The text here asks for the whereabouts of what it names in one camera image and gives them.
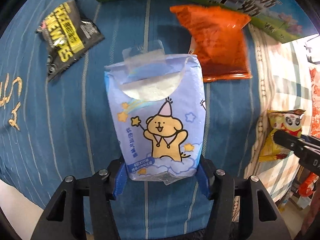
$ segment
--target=tissue pack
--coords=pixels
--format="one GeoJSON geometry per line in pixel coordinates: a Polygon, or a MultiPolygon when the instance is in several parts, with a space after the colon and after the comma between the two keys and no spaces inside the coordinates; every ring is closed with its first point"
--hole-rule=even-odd
{"type": "Polygon", "coordinates": [[[196,172],[204,86],[195,55],[151,58],[141,65],[124,61],[106,67],[105,84],[129,177],[167,185],[196,172]]]}

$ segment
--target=yellow candy wrapper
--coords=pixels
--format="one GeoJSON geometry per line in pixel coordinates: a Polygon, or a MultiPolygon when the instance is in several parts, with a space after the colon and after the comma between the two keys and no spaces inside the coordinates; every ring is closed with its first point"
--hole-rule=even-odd
{"type": "Polygon", "coordinates": [[[277,130],[283,130],[287,133],[300,137],[302,133],[301,120],[305,110],[295,109],[292,111],[268,111],[270,125],[273,128],[268,135],[266,142],[260,152],[259,162],[282,160],[290,152],[273,141],[273,134],[277,130]]]}

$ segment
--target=black and yellow package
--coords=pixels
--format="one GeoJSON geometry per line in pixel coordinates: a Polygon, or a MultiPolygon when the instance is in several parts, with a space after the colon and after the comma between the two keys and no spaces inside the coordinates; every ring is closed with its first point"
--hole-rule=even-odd
{"type": "Polygon", "coordinates": [[[55,8],[36,32],[42,33],[48,44],[49,81],[104,39],[97,26],[79,11],[76,0],[68,0],[55,8]]]}

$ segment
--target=yellow star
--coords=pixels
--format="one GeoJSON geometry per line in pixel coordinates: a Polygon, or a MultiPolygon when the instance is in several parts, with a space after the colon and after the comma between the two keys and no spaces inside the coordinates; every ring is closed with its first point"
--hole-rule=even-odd
{"type": "Polygon", "coordinates": [[[131,118],[131,126],[137,126],[138,127],[140,125],[140,123],[141,123],[141,120],[139,119],[138,116],[131,118]]]}
{"type": "Polygon", "coordinates": [[[127,121],[128,115],[125,112],[118,113],[118,121],[125,122],[127,121]]]}
{"type": "Polygon", "coordinates": [[[138,170],[138,174],[147,174],[147,169],[146,168],[141,168],[140,170],[138,170]]]}
{"type": "Polygon", "coordinates": [[[121,104],[121,107],[122,107],[123,109],[127,109],[127,108],[129,107],[129,105],[128,105],[128,103],[122,103],[122,104],[121,104]]]}
{"type": "Polygon", "coordinates": [[[195,148],[191,143],[187,143],[183,147],[185,152],[192,152],[195,148]]]}

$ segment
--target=screw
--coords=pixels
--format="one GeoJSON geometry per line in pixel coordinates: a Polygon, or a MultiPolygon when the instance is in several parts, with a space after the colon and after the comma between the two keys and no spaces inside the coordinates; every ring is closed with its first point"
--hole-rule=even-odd
{"type": "Polygon", "coordinates": [[[250,179],[253,181],[253,182],[258,182],[259,181],[259,178],[257,176],[251,176],[250,179]]]}
{"type": "Polygon", "coordinates": [[[64,180],[66,182],[71,182],[71,181],[73,181],[73,177],[72,176],[66,176],[66,178],[64,180]]]}
{"type": "Polygon", "coordinates": [[[104,176],[104,175],[107,175],[108,174],[108,171],[106,169],[102,169],[99,171],[99,175],[101,176],[104,176]]]}
{"type": "Polygon", "coordinates": [[[216,170],[216,173],[217,173],[218,175],[220,175],[220,176],[223,176],[223,175],[226,174],[226,172],[225,172],[224,170],[222,170],[222,169],[217,169],[217,170],[216,170]]]}

